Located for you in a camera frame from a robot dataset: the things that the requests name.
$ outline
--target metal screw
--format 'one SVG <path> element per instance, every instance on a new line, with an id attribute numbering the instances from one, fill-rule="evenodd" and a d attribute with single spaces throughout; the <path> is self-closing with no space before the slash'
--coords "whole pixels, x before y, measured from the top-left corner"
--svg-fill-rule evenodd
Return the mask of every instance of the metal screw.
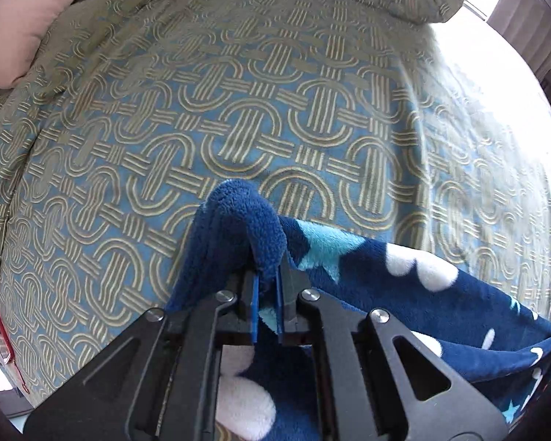
<path id="1" fill-rule="evenodd" d="M 302 290 L 301 295 L 307 302 L 316 302 L 320 298 L 320 293 L 315 288 L 306 288 Z"/>
<path id="2" fill-rule="evenodd" d="M 163 317 L 165 317 L 165 312 L 160 308 L 150 308 L 145 312 L 146 320 L 151 323 L 161 322 Z"/>
<path id="3" fill-rule="evenodd" d="M 370 317 L 373 321 L 378 323 L 385 323 L 389 320 L 389 313 L 386 312 L 383 308 L 376 308 L 370 313 Z"/>
<path id="4" fill-rule="evenodd" d="M 221 290 L 216 292 L 216 299 L 220 303 L 232 302 L 235 298 L 235 294 L 230 290 Z"/>

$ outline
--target white cloud print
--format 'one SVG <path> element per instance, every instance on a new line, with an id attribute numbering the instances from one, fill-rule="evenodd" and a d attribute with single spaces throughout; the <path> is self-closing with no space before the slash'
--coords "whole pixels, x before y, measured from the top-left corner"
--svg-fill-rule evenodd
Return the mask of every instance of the white cloud print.
<path id="1" fill-rule="evenodd" d="M 454 284 L 459 270 L 432 253 L 392 243 L 386 244 L 386 268 L 395 277 L 406 275 L 417 263 L 417 274 L 426 290 L 441 291 Z"/>

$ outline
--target star print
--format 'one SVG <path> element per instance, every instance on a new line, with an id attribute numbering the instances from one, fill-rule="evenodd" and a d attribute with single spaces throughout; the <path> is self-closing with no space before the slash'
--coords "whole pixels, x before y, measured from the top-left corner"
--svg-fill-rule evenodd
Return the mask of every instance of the star print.
<path id="1" fill-rule="evenodd" d="M 508 424 L 512 423 L 512 420 L 514 420 L 514 415 L 518 411 L 521 405 L 514 406 L 512 404 L 512 400 L 510 401 L 510 405 L 506 411 L 503 411 L 502 414 L 506 418 L 506 422 Z"/>
<path id="2" fill-rule="evenodd" d="M 516 305 L 516 314 L 520 315 L 521 312 L 521 304 L 518 302 L 518 300 L 515 299 L 515 297 L 510 297 L 510 309 L 514 310 L 514 306 Z"/>
<path id="3" fill-rule="evenodd" d="M 534 348 L 530 349 L 530 352 L 536 355 L 536 360 L 532 362 L 532 365 L 531 365 L 531 366 L 534 366 L 541 361 L 541 358 L 543 358 L 543 349 L 539 348 L 538 346 L 535 346 Z"/>
<path id="4" fill-rule="evenodd" d="M 302 257 L 300 270 L 322 267 L 335 283 L 339 283 L 339 259 L 359 247 L 365 239 L 332 227 L 298 220 L 310 250 Z"/>

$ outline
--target triangular cutout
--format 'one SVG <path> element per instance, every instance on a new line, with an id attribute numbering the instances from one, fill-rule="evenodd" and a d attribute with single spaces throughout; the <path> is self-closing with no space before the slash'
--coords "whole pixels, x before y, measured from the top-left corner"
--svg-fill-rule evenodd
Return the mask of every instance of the triangular cutout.
<path id="1" fill-rule="evenodd" d="M 413 387 L 414 396 L 426 401 L 451 387 L 451 382 L 421 352 L 404 337 L 394 339 L 394 347 L 406 375 Z"/>

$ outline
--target blue and gold comforter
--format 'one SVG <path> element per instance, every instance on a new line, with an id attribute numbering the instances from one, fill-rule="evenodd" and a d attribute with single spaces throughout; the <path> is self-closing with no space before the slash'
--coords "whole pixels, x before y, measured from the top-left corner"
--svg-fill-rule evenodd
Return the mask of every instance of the blue and gold comforter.
<path id="1" fill-rule="evenodd" d="M 0 91 L 0 311 L 32 400 L 166 303 L 195 209 L 230 178 L 282 215 L 432 251 L 548 316 L 545 155 L 521 150 L 413 24 L 461 3 L 66 10 Z"/>

